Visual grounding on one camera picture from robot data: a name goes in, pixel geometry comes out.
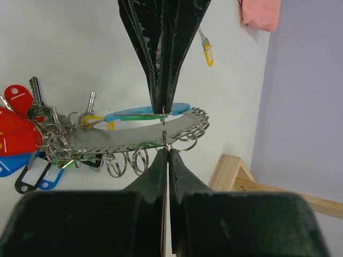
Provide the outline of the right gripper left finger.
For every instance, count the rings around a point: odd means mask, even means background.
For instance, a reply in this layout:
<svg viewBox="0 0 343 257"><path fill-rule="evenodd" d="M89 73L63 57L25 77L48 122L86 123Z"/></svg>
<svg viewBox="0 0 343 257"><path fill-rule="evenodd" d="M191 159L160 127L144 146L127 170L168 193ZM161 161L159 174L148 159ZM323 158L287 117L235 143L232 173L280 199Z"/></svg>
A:
<svg viewBox="0 0 343 257"><path fill-rule="evenodd" d="M165 256L166 149L125 189L30 193L1 235L1 256Z"/></svg>

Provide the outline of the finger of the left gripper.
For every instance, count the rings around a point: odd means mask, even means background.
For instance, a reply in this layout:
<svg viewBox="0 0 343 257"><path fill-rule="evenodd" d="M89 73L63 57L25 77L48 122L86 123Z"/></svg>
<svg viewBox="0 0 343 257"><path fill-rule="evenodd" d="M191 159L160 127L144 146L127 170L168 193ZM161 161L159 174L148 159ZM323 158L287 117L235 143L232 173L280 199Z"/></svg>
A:
<svg viewBox="0 0 343 257"><path fill-rule="evenodd" d="M151 106L161 114L164 1L118 1L121 20L146 75Z"/></svg>
<svg viewBox="0 0 343 257"><path fill-rule="evenodd" d="M165 1L163 110L171 111L182 64L210 1Z"/></svg>

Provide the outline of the key with yellow tag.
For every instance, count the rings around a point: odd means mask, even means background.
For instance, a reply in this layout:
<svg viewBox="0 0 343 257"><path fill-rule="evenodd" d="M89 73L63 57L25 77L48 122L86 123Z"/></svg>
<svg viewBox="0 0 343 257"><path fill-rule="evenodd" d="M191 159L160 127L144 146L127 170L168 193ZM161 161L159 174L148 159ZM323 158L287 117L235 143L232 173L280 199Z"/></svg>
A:
<svg viewBox="0 0 343 257"><path fill-rule="evenodd" d="M214 64L212 45L210 44L209 39L204 35L200 27L198 28L198 33L202 40L202 46L204 49L204 54L205 54L207 65L209 67L212 67Z"/></svg>

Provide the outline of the key with green tag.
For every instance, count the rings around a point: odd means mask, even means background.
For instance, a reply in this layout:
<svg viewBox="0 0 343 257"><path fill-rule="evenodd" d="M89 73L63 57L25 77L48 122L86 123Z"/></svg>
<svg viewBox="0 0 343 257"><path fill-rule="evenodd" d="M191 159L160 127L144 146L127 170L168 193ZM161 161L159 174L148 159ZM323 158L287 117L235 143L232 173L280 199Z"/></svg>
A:
<svg viewBox="0 0 343 257"><path fill-rule="evenodd" d="M152 111L152 107L144 106L144 107L137 107L131 109L125 109L113 113L114 120L120 121L137 121L137 120L155 120L160 119L163 120L164 118L168 117L168 114L154 114Z"/></svg>

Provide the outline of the metal key organizer with keys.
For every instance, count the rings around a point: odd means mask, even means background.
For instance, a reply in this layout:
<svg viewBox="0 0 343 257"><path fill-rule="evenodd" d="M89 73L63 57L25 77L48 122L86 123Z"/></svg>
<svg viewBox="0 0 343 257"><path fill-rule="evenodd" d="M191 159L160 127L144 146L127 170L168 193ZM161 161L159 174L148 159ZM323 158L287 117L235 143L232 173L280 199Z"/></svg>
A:
<svg viewBox="0 0 343 257"><path fill-rule="evenodd" d="M95 116L95 92L85 112L65 116L44 104L36 77L29 84L10 85L1 96L1 176L19 172L14 187L20 194L53 189L66 169L82 165L106 169L112 178L128 168L141 175L150 165L150 149L177 141L193 148L210 125L204 110L187 103L174 103L163 120Z"/></svg>

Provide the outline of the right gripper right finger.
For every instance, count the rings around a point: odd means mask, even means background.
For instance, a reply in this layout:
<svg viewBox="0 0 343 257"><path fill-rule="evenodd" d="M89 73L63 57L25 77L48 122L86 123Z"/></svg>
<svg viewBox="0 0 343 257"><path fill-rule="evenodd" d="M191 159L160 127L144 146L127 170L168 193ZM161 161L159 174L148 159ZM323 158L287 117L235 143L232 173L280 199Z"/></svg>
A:
<svg viewBox="0 0 343 257"><path fill-rule="evenodd" d="M329 256L313 211L294 193L216 192L171 149L171 247L177 256Z"/></svg>

